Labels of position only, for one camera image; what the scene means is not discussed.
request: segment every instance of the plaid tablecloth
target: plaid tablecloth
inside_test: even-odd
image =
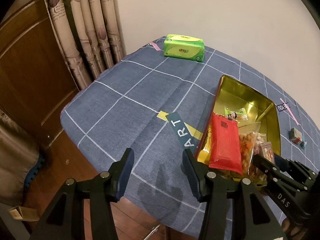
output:
[[[163,49],[164,37],[154,41]],[[316,173],[320,169],[319,129],[299,104],[266,76],[215,49],[205,47],[203,63],[168,58],[146,45],[103,72],[79,92],[61,112],[61,124],[71,140],[99,172],[121,158],[130,147],[135,163],[125,197],[160,222],[197,237],[205,204],[193,197],[181,171],[183,147],[160,111],[177,111],[184,122],[201,129],[206,103],[223,74],[266,95],[276,105],[289,102],[297,124],[287,111],[278,113],[281,154],[298,160]],[[296,127],[307,140],[306,150],[292,144],[288,132]],[[265,197],[281,223],[284,215]],[[226,217],[230,239],[232,203]]]

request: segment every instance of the small cube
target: small cube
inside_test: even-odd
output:
[[[302,133],[296,128],[292,128],[289,132],[289,139],[295,144],[302,143]]]
[[[305,140],[305,138],[302,136],[302,143],[300,143],[300,146],[302,149],[306,149],[306,145],[307,145],[307,141]]]

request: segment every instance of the cardboard box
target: cardboard box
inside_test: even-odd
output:
[[[203,61],[203,40],[190,36],[169,34],[164,41],[164,56]]]
[[[8,209],[9,214],[15,219],[20,221],[33,222],[39,220],[39,214],[36,209],[17,206]]]

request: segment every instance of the red snack package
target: red snack package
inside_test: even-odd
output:
[[[212,113],[212,144],[210,168],[242,173],[239,133],[236,121]]]

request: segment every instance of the snack bag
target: snack bag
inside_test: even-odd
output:
[[[260,148],[260,155],[263,156],[264,158],[266,158],[268,161],[272,162],[273,164],[275,164],[275,158],[273,156],[273,150],[272,150],[272,144],[271,142],[265,142],[265,143],[261,143],[259,145]]]
[[[253,155],[260,153],[259,145],[261,143],[264,143],[267,141],[267,135],[265,133],[258,133],[257,139],[255,141],[254,147],[253,147]],[[254,180],[258,175],[259,169],[256,168],[252,162],[249,164],[249,177]]]
[[[236,111],[231,111],[230,109],[225,107],[224,113],[226,115],[226,118],[236,120],[237,122],[248,120],[247,111],[244,107]]]
[[[209,167],[242,174],[237,122],[212,113],[211,129]]]
[[[241,153],[241,164],[243,175],[249,176],[249,166],[252,161],[253,149],[258,137],[261,123],[254,122],[239,127],[239,147]]]

